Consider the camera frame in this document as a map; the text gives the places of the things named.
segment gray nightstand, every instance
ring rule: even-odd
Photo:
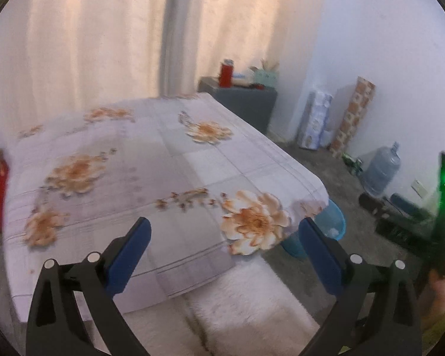
[[[243,87],[221,88],[218,80],[203,77],[199,80],[198,92],[211,94],[219,103],[260,131],[267,132],[277,91],[273,88],[255,90]]]

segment tissue box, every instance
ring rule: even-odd
[[[277,85],[278,72],[257,69],[254,71],[254,83],[262,84],[266,87],[275,88]]]
[[[320,147],[320,137],[328,119],[328,110],[333,97],[327,93],[314,91],[310,94],[300,124],[298,145],[309,150]]]

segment white wall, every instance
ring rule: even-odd
[[[277,139],[290,139],[289,124],[298,126],[293,113],[317,40],[323,4],[324,0],[293,0],[292,22],[280,57],[279,95],[269,125],[269,133]]]
[[[348,153],[398,141],[402,168],[387,193],[420,202],[410,184],[416,178],[433,191],[445,150],[445,12],[437,0],[325,0],[286,138],[295,136],[314,86],[334,95],[329,123],[337,128],[358,75],[377,86],[376,95]]]

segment floral bedspread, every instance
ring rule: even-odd
[[[21,133],[10,154],[3,241],[23,322],[44,261],[102,252],[139,216],[150,220],[152,239],[114,297],[122,313],[210,282],[234,265],[231,254],[294,231],[306,215],[301,203],[328,204],[314,174],[206,93],[65,115]],[[247,211],[230,207],[241,194],[254,199]],[[272,241],[250,235],[271,224]],[[235,237],[244,243],[228,248]]]

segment electrical outlet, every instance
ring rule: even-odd
[[[417,179],[414,179],[411,186],[420,198],[425,198],[427,196],[427,189]]]

